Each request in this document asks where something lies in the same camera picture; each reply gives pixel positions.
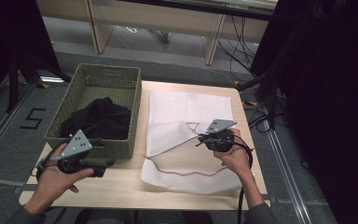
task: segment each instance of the black curtain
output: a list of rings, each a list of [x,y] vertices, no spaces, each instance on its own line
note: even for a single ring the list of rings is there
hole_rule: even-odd
[[[331,9],[336,1],[322,2]],[[308,25],[276,81],[287,96],[288,119],[301,150],[338,223],[358,223],[358,1],[347,0],[332,20],[313,18]],[[259,73],[275,60],[276,52],[266,56],[269,47],[279,48],[271,42],[274,34],[266,35],[255,58]]]

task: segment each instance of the sleeve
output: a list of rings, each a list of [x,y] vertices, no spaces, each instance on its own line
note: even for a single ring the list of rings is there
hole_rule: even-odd
[[[8,224],[42,224],[46,220],[45,216],[37,216],[29,213],[22,206],[5,223]]]
[[[279,223],[278,219],[274,216],[266,203],[261,203],[249,209],[249,211],[247,211],[244,216],[247,224]]]

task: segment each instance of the human hand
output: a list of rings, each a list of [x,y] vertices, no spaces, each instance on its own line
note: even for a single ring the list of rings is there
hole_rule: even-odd
[[[234,142],[243,144],[243,142],[239,138],[241,137],[240,130],[234,128],[231,128],[230,130],[235,135]],[[233,145],[230,151],[228,152],[214,151],[213,155],[217,159],[222,161],[222,165],[225,165],[236,175],[240,175],[240,173],[242,172],[248,172],[251,169],[248,160],[248,155],[243,147]]]
[[[52,156],[58,157],[66,145],[66,143],[60,145]],[[78,189],[74,185],[75,182],[91,176],[94,173],[94,170],[89,168],[68,175],[57,167],[57,161],[47,161],[46,167],[39,177],[34,195],[30,201],[24,205],[24,208],[32,214],[42,215],[46,209],[68,189],[77,193]]]

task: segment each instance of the gray floor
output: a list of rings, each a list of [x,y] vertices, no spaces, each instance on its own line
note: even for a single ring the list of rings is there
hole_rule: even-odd
[[[139,64],[144,67],[143,73],[149,80],[177,81],[195,84],[232,87],[234,80],[249,80],[252,78],[238,63],[231,63],[229,57],[219,47],[212,65],[205,65],[203,56],[202,39],[199,36],[173,34],[170,43],[162,42],[156,32],[144,29],[136,34],[129,32],[125,27],[116,27],[103,54],[95,54],[93,51],[90,27],[85,22],[63,21],[44,18],[48,34],[57,52],[57,57],[62,70],[73,74],[78,63],[120,63]],[[233,50],[226,40],[221,40],[225,49]],[[249,43],[248,47],[256,52],[257,45]],[[236,56],[244,62],[240,54]],[[188,74],[188,67],[194,74]],[[154,71],[164,71],[156,75]],[[53,97],[49,101],[59,102],[64,95],[66,86],[51,86],[48,90],[34,89],[32,99],[27,99],[18,112],[19,118],[26,118],[29,108],[45,107],[47,113],[43,113],[43,119],[51,119],[58,104],[46,106],[44,97]],[[244,100],[253,99],[254,90],[244,91],[241,97]],[[7,86],[0,89],[0,118],[5,114],[7,106]],[[249,119],[254,114],[253,110],[246,110]],[[15,170],[16,164],[24,163],[24,155],[27,162],[34,164],[40,153],[39,148],[44,145],[43,132],[31,132],[19,130],[23,120],[15,120],[10,124],[8,133],[18,133],[16,139],[5,135],[0,141],[0,223],[5,220],[18,205],[18,186],[26,182],[29,166],[22,166],[24,170]],[[46,129],[48,123],[42,122],[41,129]],[[266,133],[260,133],[256,128],[251,130],[257,149],[258,159],[265,177],[268,194],[273,200],[272,211],[281,223],[304,223],[297,216],[293,206],[293,199],[288,191],[282,170],[277,162],[276,155]],[[276,130],[282,145],[282,152],[293,173],[294,181],[309,214],[310,222],[306,223],[336,223],[334,216],[320,191],[313,175],[301,166],[301,150],[290,132],[290,128],[277,125]],[[53,223],[60,213],[60,209],[54,209],[48,213],[48,223]],[[69,208],[62,218],[61,223],[73,223],[80,208]],[[236,223],[236,212],[211,211],[214,223]]]

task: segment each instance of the white towel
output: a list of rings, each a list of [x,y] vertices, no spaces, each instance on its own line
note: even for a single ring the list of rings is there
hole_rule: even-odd
[[[141,180],[165,189],[213,193],[240,180],[205,145],[196,147],[214,119],[233,119],[229,97],[151,91],[146,159]]]

